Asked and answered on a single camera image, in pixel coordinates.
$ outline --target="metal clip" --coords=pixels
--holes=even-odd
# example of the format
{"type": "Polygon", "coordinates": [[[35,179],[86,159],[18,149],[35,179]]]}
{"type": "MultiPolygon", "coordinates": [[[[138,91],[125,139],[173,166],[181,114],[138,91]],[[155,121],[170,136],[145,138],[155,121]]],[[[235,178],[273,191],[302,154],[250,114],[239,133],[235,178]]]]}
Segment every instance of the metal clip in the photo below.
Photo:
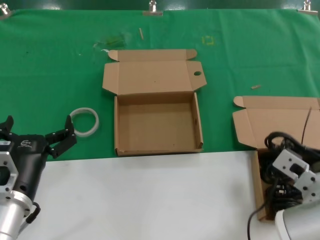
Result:
{"type": "Polygon", "coordinates": [[[311,11],[311,1],[306,0],[303,2],[303,10],[311,11]]]}
{"type": "Polygon", "coordinates": [[[318,11],[311,11],[311,1],[305,0],[303,2],[303,8],[298,9],[299,13],[310,14],[310,15],[318,15],[318,11]]]}
{"type": "Polygon", "coordinates": [[[2,15],[0,16],[0,20],[8,18],[12,12],[8,8],[8,5],[6,3],[1,3],[0,4],[0,9],[2,11],[2,15]]]}
{"type": "Polygon", "coordinates": [[[156,0],[150,0],[149,2],[149,11],[143,12],[144,16],[163,16],[162,11],[157,11],[157,2],[156,0]]]}

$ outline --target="cardboard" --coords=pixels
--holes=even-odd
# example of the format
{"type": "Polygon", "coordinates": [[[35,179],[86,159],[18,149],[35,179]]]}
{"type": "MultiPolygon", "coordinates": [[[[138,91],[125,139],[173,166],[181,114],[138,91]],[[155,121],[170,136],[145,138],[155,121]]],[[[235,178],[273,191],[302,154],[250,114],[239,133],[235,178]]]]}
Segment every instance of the cardboard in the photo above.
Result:
{"type": "MultiPolygon", "coordinates": [[[[303,144],[320,149],[320,100],[315,97],[236,96],[233,102],[244,108],[233,113],[238,141],[257,149],[251,167],[255,202],[259,208],[265,202],[265,191],[269,186],[260,178],[260,162],[271,157],[265,138],[272,132],[284,132],[301,140],[311,108],[303,144]]],[[[273,220],[274,213],[264,208],[257,217],[260,221],[273,220]]]]}
{"type": "Polygon", "coordinates": [[[203,136],[198,88],[202,65],[194,49],[111,50],[102,87],[114,98],[118,156],[197,153],[203,136]]]}

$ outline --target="green tablecloth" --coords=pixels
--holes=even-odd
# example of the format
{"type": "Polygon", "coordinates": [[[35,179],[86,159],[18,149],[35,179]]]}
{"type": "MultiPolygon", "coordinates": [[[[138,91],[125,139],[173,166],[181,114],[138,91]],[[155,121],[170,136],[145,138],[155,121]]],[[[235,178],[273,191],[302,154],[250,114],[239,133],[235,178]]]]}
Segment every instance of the green tablecloth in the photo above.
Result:
{"type": "Polygon", "coordinates": [[[111,60],[101,49],[196,49],[207,80],[198,91],[204,151],[245,150],[234,96],[320,97],[319,36],[319,19],[296,10],[17,11],[0,21],[0,121],[12,115],[13,132],[47,134],[74,109],[93,108],[98,131],[58,160],[114,157],[114,96],[102,89],[111,60]]]}

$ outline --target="white table surface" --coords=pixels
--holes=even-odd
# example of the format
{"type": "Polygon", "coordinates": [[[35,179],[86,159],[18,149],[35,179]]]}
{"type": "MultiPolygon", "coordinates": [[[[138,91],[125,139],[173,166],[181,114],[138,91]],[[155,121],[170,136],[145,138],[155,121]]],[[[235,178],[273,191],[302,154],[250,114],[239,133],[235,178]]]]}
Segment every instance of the white table surface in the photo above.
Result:
{"type": "MultiPolygon", "coordinates": [[[[20,240],[246,240],[252,152],[47,162],[20,240]]],[[[279,240],[251,222],[252,240],[279,240]]]]}

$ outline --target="robot logo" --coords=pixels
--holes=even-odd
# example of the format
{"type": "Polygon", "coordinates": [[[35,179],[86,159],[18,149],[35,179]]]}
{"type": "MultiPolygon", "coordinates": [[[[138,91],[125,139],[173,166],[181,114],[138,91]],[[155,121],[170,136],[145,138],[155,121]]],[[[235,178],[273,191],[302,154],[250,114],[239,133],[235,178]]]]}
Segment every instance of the robot logo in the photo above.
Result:
{"type": "Polygon", "coordinates": [[[20,146],[18,146],[18,148],[21,148],[21,147],[32,148],[31,142],[28,141],[28,140],[23,140],[23,141],[20,143],[20,146]]]}

